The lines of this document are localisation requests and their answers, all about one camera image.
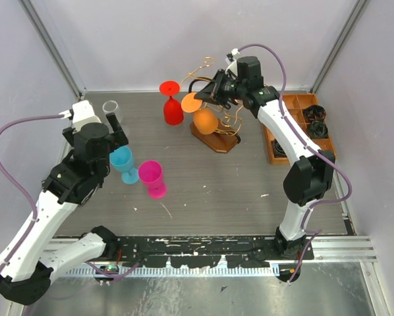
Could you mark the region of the blue wine glass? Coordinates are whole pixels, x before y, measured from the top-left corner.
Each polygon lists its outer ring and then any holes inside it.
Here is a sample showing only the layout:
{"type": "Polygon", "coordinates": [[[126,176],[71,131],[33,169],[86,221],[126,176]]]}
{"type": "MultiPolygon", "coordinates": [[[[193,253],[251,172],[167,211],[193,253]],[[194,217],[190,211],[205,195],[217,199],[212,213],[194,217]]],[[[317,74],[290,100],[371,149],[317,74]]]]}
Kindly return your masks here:
{"type": "Polygon", "coordinates": [[[121,180],[125,184],[138,182],[138,169],[135,167],[134,156],[128,146],[122,146],[110,153],[109,161],[115,170],[121,173],[121,180]]]}

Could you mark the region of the clear wine glass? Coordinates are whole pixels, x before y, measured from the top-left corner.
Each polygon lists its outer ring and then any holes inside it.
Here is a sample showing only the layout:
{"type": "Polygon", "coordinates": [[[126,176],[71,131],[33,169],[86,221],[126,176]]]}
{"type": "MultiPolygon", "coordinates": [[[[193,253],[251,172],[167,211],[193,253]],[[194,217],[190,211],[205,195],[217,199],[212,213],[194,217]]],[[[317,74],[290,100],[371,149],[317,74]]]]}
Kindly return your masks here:
{"type": "Polygon", "coordinates": [[[119,104],[114,100],[108,100],[102,105],[104,115],[115,114],[119,122],[123,121],[123,113],[119,104]]]}

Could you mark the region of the wooden compartment tray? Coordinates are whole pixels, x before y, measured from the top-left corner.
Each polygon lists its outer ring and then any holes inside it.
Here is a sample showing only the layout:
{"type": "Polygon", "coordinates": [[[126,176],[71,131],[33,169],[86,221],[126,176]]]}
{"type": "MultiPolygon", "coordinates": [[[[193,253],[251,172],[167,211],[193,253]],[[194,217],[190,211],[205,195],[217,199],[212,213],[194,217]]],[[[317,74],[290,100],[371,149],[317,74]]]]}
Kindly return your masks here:
{"type": "MultiPolygon", "coordinates": [[[[304,94],[285,94],[283,96],[283,105],[285,114],[290,118],[292,124],[302,135],[308,144],[313,145],[316,149],[330,150],[335,152],[335,147],[331,138],[328,139],[312,139],[307,133],[309,122],[306,121],[302,114],[302,110],[317,103],[318,99],[313,93],[304,94]]],[[[268,161],[272,165],[288,165],[288,158],[275,158],[273,156],[272,141],[286,140],[288,150],[292,157],[297,154],[306,153],[300,140],[295,133],[289,128],[289,125],[281,119],[279,103],[277,100],[269,102],[263,107],[264,112],[261,116],[261,125],[266,143],[268,161]]]]}

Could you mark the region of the pink wine glass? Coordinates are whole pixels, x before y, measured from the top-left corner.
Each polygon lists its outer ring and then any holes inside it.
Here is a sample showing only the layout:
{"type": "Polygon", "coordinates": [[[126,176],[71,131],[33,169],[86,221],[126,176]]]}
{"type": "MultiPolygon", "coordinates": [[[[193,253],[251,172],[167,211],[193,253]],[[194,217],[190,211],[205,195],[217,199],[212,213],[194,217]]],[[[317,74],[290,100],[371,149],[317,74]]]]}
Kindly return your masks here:
{"type": "Polygon", "coordinates": [[[166,195],[163,168],[157,161],[144,161],[138,168],[138,176],[152,199],[161,199],[166,195]]]}

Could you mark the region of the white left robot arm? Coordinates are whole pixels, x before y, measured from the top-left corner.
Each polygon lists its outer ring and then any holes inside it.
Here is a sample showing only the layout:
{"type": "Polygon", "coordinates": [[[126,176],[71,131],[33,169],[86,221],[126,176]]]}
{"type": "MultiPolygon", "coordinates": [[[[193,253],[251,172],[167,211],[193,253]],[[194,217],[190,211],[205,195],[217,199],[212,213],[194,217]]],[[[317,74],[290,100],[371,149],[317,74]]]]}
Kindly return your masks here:
{"type": "MultiPolygon", "coordinates": [[[[110,173],[110,153],[128,144],[116,114],[107,113],[108,123],[104,124],[89,101],[75,103],[56,117],[72,122],[63,130],[71,149],[42,182],[37,201],[33,201],[0,162],[1,172],[32,207],[16,236],[0,253],[0,294],[21,305],[37,302],[67,271],[97,258],[110,261],[120,250],[118,237],[104,226],[97,226],[67,247],[44,254],[49,241],[70,214],[103,186],[110,173]]],[[[0,128],[0,135],[8,128],[8,125],[0,128]]]]}

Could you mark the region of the gold wire wine glass rack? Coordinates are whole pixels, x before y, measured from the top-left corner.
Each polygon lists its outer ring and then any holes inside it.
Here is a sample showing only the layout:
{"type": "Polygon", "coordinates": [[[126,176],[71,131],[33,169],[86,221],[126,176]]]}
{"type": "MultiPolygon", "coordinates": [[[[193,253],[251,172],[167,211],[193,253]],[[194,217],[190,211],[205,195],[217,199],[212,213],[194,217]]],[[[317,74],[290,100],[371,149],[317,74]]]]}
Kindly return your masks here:
{"type": "Polygon", "coordinates": [[[199,76],[196,73],[213,64],[213,57],[204,57],[203,65],[189,72],[181,81],[181,84],[184,84],[190,80],[188,93],[181,100],[181,109],[184,113],[192,115],[190,133],[214,152],[226,154],[240,142],[238,131],[242,119],[238,115],[228,114],[220,105],[214,106],[196,99],[196,93],[192,91],[195,83],[210,82],[208,77],[199,76]]]}

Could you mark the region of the orange wine glass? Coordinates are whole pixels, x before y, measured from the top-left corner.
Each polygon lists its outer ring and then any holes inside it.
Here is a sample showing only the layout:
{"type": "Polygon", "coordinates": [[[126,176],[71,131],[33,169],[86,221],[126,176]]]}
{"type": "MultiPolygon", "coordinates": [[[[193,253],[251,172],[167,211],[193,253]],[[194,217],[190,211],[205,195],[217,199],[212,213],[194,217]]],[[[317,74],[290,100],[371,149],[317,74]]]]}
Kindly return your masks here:
{"type": "Polygon", "coordinates": [[[193,114],[193,123],[201,134],[212,134],[218,127],[218,118],[211,110],[203,107],[203,101],[194,98],[195,94],[186,94],[181,101],[181,108],[185,113],[193,114]]]}

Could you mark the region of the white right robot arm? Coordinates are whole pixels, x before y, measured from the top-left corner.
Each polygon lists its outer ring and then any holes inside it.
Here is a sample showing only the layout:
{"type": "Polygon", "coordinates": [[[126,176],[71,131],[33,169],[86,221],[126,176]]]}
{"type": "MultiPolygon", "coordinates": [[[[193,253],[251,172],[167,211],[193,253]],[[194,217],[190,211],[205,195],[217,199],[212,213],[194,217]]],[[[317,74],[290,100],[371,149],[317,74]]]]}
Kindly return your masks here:
{"type": "Polygon", "coordinates": [[[228,67],[219,69],[195,99],[226,109],[242,104],[278,141],[290,163],[283,181],[288,199],[285,216],[275,231],[273,245],[282,259],[290,259],[306,242],[306,223],[317,205],[324,204],[331,188],[335,155],[322,150],[286,109],[283,92],[264,84],[261,64],[255,56],[241,56],[233,49],[228,67]]]}

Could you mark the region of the red wine glass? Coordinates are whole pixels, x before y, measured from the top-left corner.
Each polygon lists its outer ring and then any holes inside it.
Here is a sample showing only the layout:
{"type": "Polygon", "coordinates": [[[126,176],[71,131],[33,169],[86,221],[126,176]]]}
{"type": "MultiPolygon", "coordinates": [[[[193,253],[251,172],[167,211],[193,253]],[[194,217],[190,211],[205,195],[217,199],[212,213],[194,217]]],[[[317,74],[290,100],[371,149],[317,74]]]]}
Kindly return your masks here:
{"type": "Polygon", "coordinates": [[[176,126],[183,122],[184,114],[180,102],[174,98],[180,92],[180,86],[176,81],[164,81],[159,86],[159,91],[162,95],[168,97],[168,100],[163,106],[164,120],[168,125],[176,126]]]}

